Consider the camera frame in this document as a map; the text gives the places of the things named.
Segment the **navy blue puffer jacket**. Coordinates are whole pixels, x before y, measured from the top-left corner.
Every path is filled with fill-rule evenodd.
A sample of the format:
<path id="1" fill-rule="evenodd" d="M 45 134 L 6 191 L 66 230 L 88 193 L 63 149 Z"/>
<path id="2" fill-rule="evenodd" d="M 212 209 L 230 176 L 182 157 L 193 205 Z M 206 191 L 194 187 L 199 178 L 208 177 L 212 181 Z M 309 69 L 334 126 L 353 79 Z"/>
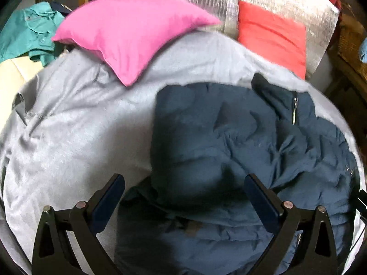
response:
<path id="1" fill-rule="evenodd" d="M 157 95 L 150 161 L 151 175 L 120 202 L 122 273 L 246 274 L 272 237 L 243 190 L 249 174 L 298 208 L 325 206 L 343 267 L 357 163 L 308 93 L 261 74 L 250 88 L 167 86 Z"/>

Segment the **grey bed blanket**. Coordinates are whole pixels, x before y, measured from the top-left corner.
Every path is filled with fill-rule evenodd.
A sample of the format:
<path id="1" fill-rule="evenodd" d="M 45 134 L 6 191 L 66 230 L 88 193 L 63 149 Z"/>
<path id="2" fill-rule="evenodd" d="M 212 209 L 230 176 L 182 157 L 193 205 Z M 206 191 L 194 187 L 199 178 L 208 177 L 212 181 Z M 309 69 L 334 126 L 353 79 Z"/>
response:
<path id="1" fill-rule="evenodd" d="M 1 132 L 1 250 L 6 263 L 19 274 L 32 274 L 33 246 L 43 208 L 71 209 L 79 201 L 89 201 L 114 174 L 120 174 L 125 180 L 124 193 L 106 228 L 96 235 L 116 265 L 120 202 L 152 173 L 150 148 L 158 93 L 167 86 L 196 83 L 250 88 L 255 74 L 288 91 L 308 93 L 316 116 L 341 130 L 355 156 L 358 174 L 350 196 L 355 211 L 353 238 L 343 267 L 337 261 L 337 274 L 351 272 L 363 254 L 366 227 L 355 201 L 365 180 L 347 122 L 321 92 L 288 69 L 227 36 L 200 31 L 159 51 L 130 87 L 106 63 L 79 47 L 22 87 Z M 275 274 L 284 274 L 289 267 L 301 234 L 295 233 Z M 68 231 L 67 235 L 84 274 L 94 274 L 75 234 Z"/>

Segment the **cream sofa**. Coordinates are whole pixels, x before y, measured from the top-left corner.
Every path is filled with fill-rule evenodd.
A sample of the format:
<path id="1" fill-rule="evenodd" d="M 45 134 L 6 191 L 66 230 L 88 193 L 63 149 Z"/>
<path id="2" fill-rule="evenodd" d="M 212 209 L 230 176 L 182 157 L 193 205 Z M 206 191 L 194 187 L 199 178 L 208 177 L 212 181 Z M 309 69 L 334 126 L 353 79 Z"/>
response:
<path id="1" fill-rule="evenodd" d="M 43 69 L 40 61 L 29 57 L 8 59 L 0 66 L 0 126 L 3 129 L 11 111 L 14 97 L 23 85 Z"/>

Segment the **light blue cloth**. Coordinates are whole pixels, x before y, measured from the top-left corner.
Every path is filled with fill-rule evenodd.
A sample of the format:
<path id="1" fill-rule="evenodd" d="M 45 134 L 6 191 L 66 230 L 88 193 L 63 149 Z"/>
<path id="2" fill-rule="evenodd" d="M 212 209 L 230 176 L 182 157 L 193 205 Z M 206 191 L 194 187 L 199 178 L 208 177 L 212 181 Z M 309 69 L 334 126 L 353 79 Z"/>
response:
<path id="1" fill-rule="evenodd" d="M 359 56 L 359 60 L 362 63 L 367 63 L 367 38 L 365 38 L 363 42 L 361 43 L 359 47 L 358 56 Z"/>

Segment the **red-orange pillow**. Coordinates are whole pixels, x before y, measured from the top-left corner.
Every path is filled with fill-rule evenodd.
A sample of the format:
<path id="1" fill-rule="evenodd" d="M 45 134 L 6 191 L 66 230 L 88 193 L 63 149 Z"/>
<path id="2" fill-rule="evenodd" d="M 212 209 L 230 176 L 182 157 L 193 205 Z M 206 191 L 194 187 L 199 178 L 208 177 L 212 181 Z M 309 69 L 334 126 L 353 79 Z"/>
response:
<path id="1" fill-rule="evenodd" d="M 238 42 L 266 60 L 306 78 L 307 31 L 302 23 L 238 2 Z"/>

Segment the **wicker basket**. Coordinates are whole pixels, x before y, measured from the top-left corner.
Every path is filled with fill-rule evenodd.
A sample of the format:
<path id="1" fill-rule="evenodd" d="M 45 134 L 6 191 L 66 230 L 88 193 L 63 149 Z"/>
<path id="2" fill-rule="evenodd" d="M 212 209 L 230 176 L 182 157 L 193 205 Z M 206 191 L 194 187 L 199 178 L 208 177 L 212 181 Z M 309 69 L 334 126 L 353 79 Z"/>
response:
<path id="1" fill-rule="evenodd" d="M 363 25 L 354 17 L 343 14 L 340 23 L 338 54 L 360 74 L 366 74 L 366 63 L 363 63 L 359 57 L 359 48 L 365 38 L 366 32 Z"/>

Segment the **teal shirt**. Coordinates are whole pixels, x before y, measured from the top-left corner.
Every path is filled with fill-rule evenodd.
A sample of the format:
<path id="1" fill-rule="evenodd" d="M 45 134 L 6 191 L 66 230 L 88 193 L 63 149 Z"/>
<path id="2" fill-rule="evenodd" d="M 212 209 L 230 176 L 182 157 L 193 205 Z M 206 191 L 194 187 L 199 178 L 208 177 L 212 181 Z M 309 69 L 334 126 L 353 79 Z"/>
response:
<path id="1" fill-rule="evenodd" d="M 1 30 L 1 61 L 28 56 L 47 66 L 64 51 L 62 44 L 52 41 L 63 20 L 48 2 L 14 11 Z"/>

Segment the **pink pillow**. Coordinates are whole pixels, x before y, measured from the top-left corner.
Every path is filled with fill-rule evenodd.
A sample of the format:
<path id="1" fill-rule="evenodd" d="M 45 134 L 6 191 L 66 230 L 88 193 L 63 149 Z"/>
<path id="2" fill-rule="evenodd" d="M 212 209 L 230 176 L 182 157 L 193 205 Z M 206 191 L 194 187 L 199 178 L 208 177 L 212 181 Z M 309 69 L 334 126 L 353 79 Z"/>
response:
<path id="1" fill-rule="evenodd" d="M 219 23 L 186 0 L 93 0 L 68 14 L 52 40 L 92 52 L 131 86 L 166 43 Z"/>

